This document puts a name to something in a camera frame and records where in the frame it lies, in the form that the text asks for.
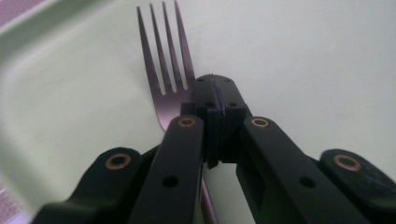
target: metal fork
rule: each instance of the metal fork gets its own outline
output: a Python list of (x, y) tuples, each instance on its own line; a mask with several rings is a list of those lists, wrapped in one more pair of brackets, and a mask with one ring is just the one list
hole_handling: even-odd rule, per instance
[[(181, 19), (180, 10), (177, 1), (175, 1), (175, 11), (177, 17), (177, 29), (178, 29), (178, 36), (180, 42), (180, 50), (184, 65), (184, 75), (185, 75), (184, 78), (186, 80), (185, 85), (183, 85), (183, 78), (180, 74), (180, 70), (177, 63), (176, 51), (172, 40), (165, 3), (163, 2), (163, 16), (164, 16), (166, 36), (169, 46), (169, 54), (173, 68), (173, 76), (168, 72), (165, 56), (163, 54), (163, 47), (158, 32), (157, 22), (154, 15), (154, 9), (152, 4), (150, 4), (151, 18), (152, 18), (157, 51), (160, 61), (161, 72), (162, 72), (161, 77), (163, 79), (163, 92), (162, 92), (160, 80), (157, 77), (154, 61), (151, 56), (149, 41), (143, 23), (142, 14), (140, 12), (140, 7), (137, 8), (140, 38), (142, 41), (143, 55), (145, 60), (147, 76), (148, 76), (148, 84), (150, 87), (155, 110), (157, 112), (158, 120), (165, 131), (168, 128), (170, 121), (180, 115), (181, 104), (193, 102), (193, 91), (194, 91), (194, 81), (195, 81), (190, 51), (187, 44), (187, 37), (184, 31), (183, 22)], [(174, 90), (172, 88), (171, 78), (175, 80)], [(201, 193), (202, 193), (201, 208), (203, 211), (205, 222), (219, 223), (213, 208), (213, 204), (210, 200), (210, 195), (204, 179), (202, 179)]]

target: white tray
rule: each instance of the white tray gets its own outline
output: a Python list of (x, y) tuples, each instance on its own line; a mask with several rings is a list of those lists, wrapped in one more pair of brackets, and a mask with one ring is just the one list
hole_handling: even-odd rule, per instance
[[(307, 155), (347, 149), (396, 179), (394, 1), (179, 5), (196, 76), (233, 79)], [(0, 173), (31, 215), (102, 152), (161, 142), (137, 6), (151, 29), (149, 1), (52, 1), (0, 30)], [(205, 171), (220, 223), (253, 223), (234, 169)]]

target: metal rivet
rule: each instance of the metal rivet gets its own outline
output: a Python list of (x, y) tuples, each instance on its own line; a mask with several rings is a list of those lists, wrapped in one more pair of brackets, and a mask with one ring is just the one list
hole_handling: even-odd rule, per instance
[(358, 172), (359, 170), (361, 170), (361, 163), (358, 162), (355, 158), (347, 155), (334, 156), (334, 162), (338, 166), (348, 171)]
[(257, 126), (257, 127), (259, 127), (259, 128), (266, 128), (266, 127), (268, 127), (268, 126), (270, 125), (270, 123), (268, 123), (268, 121), (265, 120), (265, 119), (253, 119), (253, 120), (251, 121), (251, 123), (252, 123), (254, 126)]
[(131, 156), (125, 153), (117, 153), (107, 159), (106, 168), (109, 170), (120, 170), (129, 163), (131, 163)]
[(190, 128), (195, 125), (195, 119), (183, 118), (178, 121), (178, 125), (183, 128)]

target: fork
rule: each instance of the fork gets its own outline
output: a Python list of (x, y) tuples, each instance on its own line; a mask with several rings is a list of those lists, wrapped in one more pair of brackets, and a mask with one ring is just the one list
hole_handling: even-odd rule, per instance
[[(157, 45), (158, 57), (162, 72), (162, 75), (160, 76), (163, 80), (163, 91), (162, 91), (160, 80), (158, 79), (155, 70), (154, 61), (151, 56), (149, 41), (143, 23), (142, 14), (140, 12), (140, 7), (137, 8), (139, 32), (142, 41), (142, 49), (143, 49), (143, 56), (145, 60), (146, 72), (148, 77), (148, 84), (151, 91), (151, 96), (154, 102), (154, 107), (157, 113), (158, 120), (165, 131), (168, 128), (170, 121), (180, 115), (181, 105), (183, 103), (192, 103), (194, 98), (193, 91), (194, 91), (195, 75), (192, 68), (192, 61), (191, 61), (189, 47), (187, 44), (187, 37), (184, 31), (184, 26), (181, 19), (180, 10), (177, 1), (175, 1), (175, 11), (177, 17), (177, 30), (178, 30), (178, 36), (180, 42), (181, 57), (184, 65), (184, 79), (185, 79), (184, 85), (183, 85), (183, 77), (180, 73), (177, 63), (177, 56), (173, 44), (168, 16), (166, 13), (165, 2), (163, 2), (163, 16), (165, 22), (166, 37), (168, 40), (169, 54), (173, 68), (173, 76), (168, 72), (165, 56), (163, 53), (163, 47), (158, 32), (157, 22), (155, 19), (154, 9), (152, 4), (150, 4), (151, 19), (153, 23), (155, 41)], [(172, 88), (172, 82), (171, 82), (172, 78), (175, 81), (174, 89)], [(205, 222), (219, 223), (204, 179), (202, 179), (201, 193), (202, 193), (201, 208), (203, 211)]]

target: black plastic part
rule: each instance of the black plastic part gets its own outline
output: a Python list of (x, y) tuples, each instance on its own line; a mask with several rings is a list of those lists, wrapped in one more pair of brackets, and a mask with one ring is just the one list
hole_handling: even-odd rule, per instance
[(251, 116), (234, 82), (218, 75), (195, 80), (196, 115), (205, 122), (205, 160), (209, 168), (219, 161), (236, 163), (237, 133)]
[(373, 223), (396, 223), (396, 184), (363, 157), (323, 152), (319, 168)]
[(85, 172), (69, 199), (62, 203), (46, 204), (33, 223), (126, 222), (150, 161), (150, 156), (143, 158), (132, 149), (110, 149)]
[(192, 223), (200, 212), (203, 122), (173, 119), (152, 161), (128, 223)]
[(244, 129), (237, 175), (257, 223), (369, 223), (273, 121)]

